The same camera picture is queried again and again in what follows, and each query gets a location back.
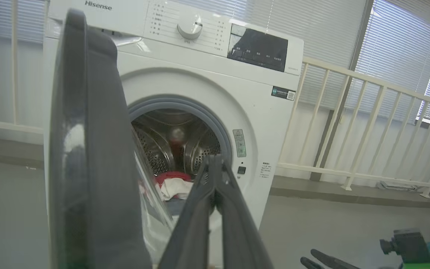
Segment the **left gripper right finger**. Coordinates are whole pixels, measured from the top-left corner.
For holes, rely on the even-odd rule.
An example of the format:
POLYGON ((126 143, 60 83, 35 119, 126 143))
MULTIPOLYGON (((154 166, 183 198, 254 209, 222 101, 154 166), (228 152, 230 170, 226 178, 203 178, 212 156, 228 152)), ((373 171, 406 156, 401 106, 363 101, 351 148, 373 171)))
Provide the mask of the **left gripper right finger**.
POLYGON ((273 269, 240 187, 221 155, 215 156, 215 206, 222 216, 224 269, 273 269))

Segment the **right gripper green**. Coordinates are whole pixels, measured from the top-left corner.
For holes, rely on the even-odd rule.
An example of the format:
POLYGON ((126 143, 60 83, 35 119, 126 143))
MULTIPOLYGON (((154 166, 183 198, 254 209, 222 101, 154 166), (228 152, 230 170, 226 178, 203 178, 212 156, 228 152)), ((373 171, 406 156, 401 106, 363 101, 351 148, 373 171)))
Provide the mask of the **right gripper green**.
MULTIPOLYGON (((311 249, 311 254, 318 261, 331 269, 359 269, 359 267, 344 262, 341 259, 335 258, 333 256, 326 255, 317 249, 311 249)), ((300 263, 306 269, 324 269, 322 265, 312 261, 307 257, 301 257, 300 263)), ((430 263, 403 263, 402 269, 430 269, 430 263)))

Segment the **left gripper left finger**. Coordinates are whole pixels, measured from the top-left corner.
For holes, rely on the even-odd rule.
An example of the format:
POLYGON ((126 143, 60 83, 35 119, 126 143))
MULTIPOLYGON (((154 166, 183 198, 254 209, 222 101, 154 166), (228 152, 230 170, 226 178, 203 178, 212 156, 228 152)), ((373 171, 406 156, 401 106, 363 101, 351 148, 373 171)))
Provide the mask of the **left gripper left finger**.
POLYGON ((209 218, 213 212, 216 156, 203 160, 158 264, 159 269, 209 268, 209 218))

